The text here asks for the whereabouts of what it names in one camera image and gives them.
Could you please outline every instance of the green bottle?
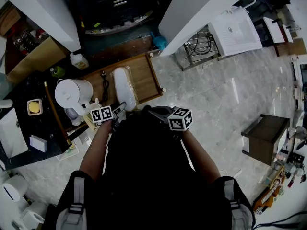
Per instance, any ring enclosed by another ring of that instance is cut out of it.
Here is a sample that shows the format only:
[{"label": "green bottle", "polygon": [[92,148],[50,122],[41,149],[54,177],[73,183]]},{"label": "green bottle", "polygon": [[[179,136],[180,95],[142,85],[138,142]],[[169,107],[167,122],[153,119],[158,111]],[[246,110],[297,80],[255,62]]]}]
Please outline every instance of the green bottle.
[{"label": "green bottle", "polygon": [[65,69],[62,67],[50,68],[51,75],[55,78],[62,78],[65,75]]}]

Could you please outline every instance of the white pillar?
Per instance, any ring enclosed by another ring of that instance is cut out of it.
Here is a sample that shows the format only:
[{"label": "white pillar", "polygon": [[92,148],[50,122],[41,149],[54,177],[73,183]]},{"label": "white pillar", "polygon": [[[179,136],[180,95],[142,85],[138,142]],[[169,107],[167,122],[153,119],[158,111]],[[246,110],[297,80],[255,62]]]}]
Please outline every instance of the white pillar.
[{"label": "white pillar", "polygon": [[173,54],[197,31],[239,0],[172,0],[159,30],[168,46],[161,56]]},{"label": "white pillar", "polygon": [[76,24],[65,0],[9,0],[69,51],[80,49]]}]

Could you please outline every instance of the black countertop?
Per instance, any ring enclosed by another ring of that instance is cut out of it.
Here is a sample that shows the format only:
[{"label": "black countertop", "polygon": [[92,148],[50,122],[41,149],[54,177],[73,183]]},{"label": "black countertop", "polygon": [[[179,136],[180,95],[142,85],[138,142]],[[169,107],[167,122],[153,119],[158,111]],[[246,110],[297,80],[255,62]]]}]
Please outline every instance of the black countertop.
[{"label": "black countertop", "polygon": [[[64,113],[54,99],[54,90],[56,87],[57,79],[51,77],[50,71],[46,72],[33,72],[27,79],[18,84],[5,99],[13,101],[12,108],[2,109],[0,112],[0,119],[2,119],[11,109],[15,108],[20,129],[24,136],[24,140],[28,145],[29,150],[23,152],[12,158],[7,158],[3,146],[0,141],[0,159],[5,164],[5,169],[10,170],[51,158],[62,154],[69,148],[65,138],[63,137],[60,128],[54,118],[50,108],[49,100],[46,95],[44,82],[47,81],[49,85],[49,92],[53,98],[60,120],[64,128],[71,127],[69,118]],[[43,105],[43,113],[41,115],[29,116],[27,113],[26,103],[32,99],[41,99]],[[83,127],[74,133],[71,138],[84,132],[88,127]],[[47,151],[41,152],[29,144],[31,135],[38,136],[47,141]]]}]

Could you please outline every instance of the wooden tray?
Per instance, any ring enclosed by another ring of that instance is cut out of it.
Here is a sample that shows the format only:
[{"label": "wooden tray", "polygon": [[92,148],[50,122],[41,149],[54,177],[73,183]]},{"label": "wooden tray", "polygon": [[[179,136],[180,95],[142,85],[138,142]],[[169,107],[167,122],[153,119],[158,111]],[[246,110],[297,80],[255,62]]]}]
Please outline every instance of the wooden tray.
[{"label": "wooden tray", "polygon": [[129,67],[133,86],[139,100],[139,103],[143,103],[159,96],[162,96],[161,87],[159,85],[158,79],[155,75],[153,66],[147,54],[141,54],[129,59],[117,62],[110,66],[101,68],[95,72],[92,72],[81,79],[88,80],[93,86],[94,93],[92,101],[95,98],[102,101],[103,94],[103,78],[101,76],[102,72],[106,73],[106,79],[109,81],[110,86],[108,88],[108,101],[103,103],[104,106],[111,105],[117,102],[116,90],[114,86],[114,80],[112,72],[117,67]]}]

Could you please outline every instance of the drawer handle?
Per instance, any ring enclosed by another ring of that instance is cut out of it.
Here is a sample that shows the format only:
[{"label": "drawer handle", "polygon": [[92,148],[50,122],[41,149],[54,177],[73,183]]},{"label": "drawer handle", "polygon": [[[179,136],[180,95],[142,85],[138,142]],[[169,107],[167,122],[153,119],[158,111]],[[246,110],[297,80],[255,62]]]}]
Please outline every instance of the drawer handle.
[{"label": "drawer handle", "polygon": [[116,1],[113,1],[113,3],[118,3],[118,2],[123,2],[123,1],[126,1],[126,0],[116,0]]},{"label": "drawer handle", "polygon": [[126,3],[127,3],[127,1],[120,2],[120,3],[114,4],[114,7],[117,7],[117,6],[120,6],[120,5],[124,5],[124,4],[126,4]]}]

